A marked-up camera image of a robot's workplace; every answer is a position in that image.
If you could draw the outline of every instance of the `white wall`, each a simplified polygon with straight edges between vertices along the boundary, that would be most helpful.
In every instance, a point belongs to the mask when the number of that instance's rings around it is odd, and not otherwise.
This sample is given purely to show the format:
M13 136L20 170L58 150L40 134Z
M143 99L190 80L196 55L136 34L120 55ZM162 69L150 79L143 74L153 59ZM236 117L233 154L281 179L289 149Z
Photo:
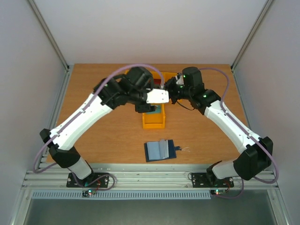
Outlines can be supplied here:
M300 1L275 0L236 69L254 131L274 142L279 188L300 223Z
M0 6L0 224L41 147L64 69L25 0Z
M69 64L232 64L265 2L36 0Z

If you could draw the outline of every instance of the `orange plastic tray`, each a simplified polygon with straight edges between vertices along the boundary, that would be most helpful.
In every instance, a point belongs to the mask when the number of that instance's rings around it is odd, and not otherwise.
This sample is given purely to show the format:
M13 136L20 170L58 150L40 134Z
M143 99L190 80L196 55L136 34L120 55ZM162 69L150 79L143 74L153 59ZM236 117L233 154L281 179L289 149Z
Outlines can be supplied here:
M157 72L152 72L154 79L161 79ZM169 73L169 72L162 72L162 75L165 79L165 82L176 76L177 73ZM161 112L160 113L143 113L142 114L142 127L144 129L162 129L165 128L165 105L161 104Z

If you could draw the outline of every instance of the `mounting plate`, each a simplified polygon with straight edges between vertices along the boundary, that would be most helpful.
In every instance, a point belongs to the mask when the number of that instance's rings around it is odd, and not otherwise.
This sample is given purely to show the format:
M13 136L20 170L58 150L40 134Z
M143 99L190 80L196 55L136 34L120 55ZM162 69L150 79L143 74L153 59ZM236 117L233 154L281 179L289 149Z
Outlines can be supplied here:
M109 174L109 173L107 173L107 172L95 172L94 174L95 175L94 175L93 179L91 179L91 180L95 180L97 177L100 177L102 175ZM99 179L99 181L101 183L99 188L107 188L108 187L108 182L109 182L109 176L102 177L102 178ZM77 185L72 173L69 173L69 175L67 177L67 187L68 188L79 188L79 186ZM89 185L87 188L97 188L97 187L98 187L98 182L95 182L95 183Z
M206 178L205 172L191 172L189 176L191 177L193 188L227 188L228 185L224 181L226 181L231 188L234 187L233 181L230 181L230 179L232 179L231 177L218 180L214 186L211 186Z

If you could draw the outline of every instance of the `wooden tabletop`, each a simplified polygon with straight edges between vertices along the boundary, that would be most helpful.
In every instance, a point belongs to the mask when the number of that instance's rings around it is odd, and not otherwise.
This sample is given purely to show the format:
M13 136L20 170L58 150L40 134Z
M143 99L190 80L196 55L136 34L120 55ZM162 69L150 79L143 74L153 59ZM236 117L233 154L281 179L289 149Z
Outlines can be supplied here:
M162 72L180 72L189 66L215 67L229 75L231 85L225 98L229 109L246 124L246 119L229 65L152 64ZM67 119L88 97L95 85L123 64L75 64L57 125ZM226 79L216 71L202 71L205 88L222 95ZM182 104L191 107L184 100ZM238 152L227 136L197 110L165 104L165 129L143 129L142 115L126 104L97 121L76 142L75 147L89 163L146 163L144 143L173 139L177 158L155 163L210 164L236 158Z

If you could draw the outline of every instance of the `cable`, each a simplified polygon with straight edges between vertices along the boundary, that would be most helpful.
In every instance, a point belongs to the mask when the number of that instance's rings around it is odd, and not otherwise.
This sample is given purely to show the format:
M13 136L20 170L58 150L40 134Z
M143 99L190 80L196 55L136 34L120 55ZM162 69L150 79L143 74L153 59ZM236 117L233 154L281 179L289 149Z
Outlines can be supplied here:
M223 181L225 184L227 184L227 190L225 191L225 193L227 193L230 190L230 184L226 180Z
M180 151L188 151L188 152L191 152L190 147L185 147L185 148L181 149Z
M220 101L220 106L222 108L222 110L224 111L224 113L252 140L254 141L262 150L263 152L270 158L271 162L273 163L274 165L274 168L275 168L275 178L274 180L271 180L271 181L267 181L267 180L262 180L258 177L254 177L256 180L262 182L262 183L266 183L266 184L273 184L275 183L277 180L278 180L278 177L279 177L279 171L278 171L278 166L277 166L277 163L275 162L275 159L273 158L273 156L266 150L265 147L263 147L254 137L252 137L250 135L250 133L248 133L248 131L246 129L244 129L239 123L238 121L236 121L234 119L234 117L232 117L230 114L228 114L226 112L226 109L224 108L223 106L223 102L224 102L224 98L228 92L228 89L229 89L229 83L230 83L230 80L229 80L229 77L226 73L224 73L222 70L220 69L217 69L217 68L212 68L212 67L205 67L205 68L199 68L199 70L215 70L215 71L218 71L220 72L221 74L223 74L227 80L227 85L226 85L226 89L221 97L221 101Z
M192 95L191 95L191 89L192 89L192 87L189 87L189 89L188 89L188 96L190 97L190 99L193 99Z
M244 180L241 179L242 181L242 189L240 190L239 194L236 195L236 196L222 196L222 195L211 195L211 196L214 196L214 197L219 197L219 198L225 198L225 199L236 199L236 198L239 198L243 193L244 193Z
M176 103L177 103L178 105L180 105L181 107L183 107L183 108L189 110L189 111L193 111L193 110L195 109L195 108L189 109L189 108L187 108L186 106L184 106L183 104L179 103L178 101L176 101Z
M75 182L76 182L77 185L78 185L79 187L81 187L81 188L88 188L89 185L95 183L96 181L98 181L99 179L101 179L101 178L103 178L103 177L111 177L111 178L112 178L112 185L111 185L110 187L108 187L108 188L100 188L99 191L108 191L108 190L112 189L112 188L115 186L115 184L116 184L116 179L117 179L117 178L116 178L114 175L112 175L112 174L104 174L104 175L98 177L97 179L95 179L94 181L92 181L91 183L89 183L87 186L82 186L82 185L78 182L78 179L77 179L75 173L73 173L72 171L71 171L71 173L72 173L72 175L73 175L73 177L74 177Z
M98 186L97 186L97 188L96 188L96 191L98 191L98 189L99 189L100 185L101 185L101 182L100 182L100 181L98 181Z
M98 87L98 89L96 90L96 92L94 93L93 97L90 99L90 101L86 104L86 106L84 108L82 108L81 112L78 112L74 117L72 117L58 132L57 134L58 135L54 135L52 138L49 139L49 141L47 141L43 146L42 148L38 151L37 155L35 156L34 158L34 163L33 163L33 172L34 173L42 173L44 172L45 170L49 169L50 167L56 165L56 163L53 163L49 166L47 166L46 168L42 169L42 170L36 170L36 164L38 162L38 159L40 158L41 154L43 153L43 151L46 149L46 147L48 146L49 143L51 143L57 136L59 136L59 134L67 127L69 126L82 112L84 112L89 106L90 104L95 100L95 98L97 98L99 92L104 88L104 86L107 84L107 82L109 80L111 80L114 76L118 75L120 72L124 71L124 70L127 70L127 69L130 69L132 67L146 67L146 68L150 68L150 69L153 69L155 72L157 72L161 78L161 87L164 86L164 83L165 83L165 79L164 79L164 76L161 74L161 72L151 66L151 65L148 65L148 64L143 64L143 63L136 63L136 64L130 64L130 65L127 65L127 66L124 66L124 67L121 67L117 70L115 70L113 73L111 73L101 84L100 86Z
M187 178L188 178L189 180L192 180L192 172L189 172L189 173L188 173Z

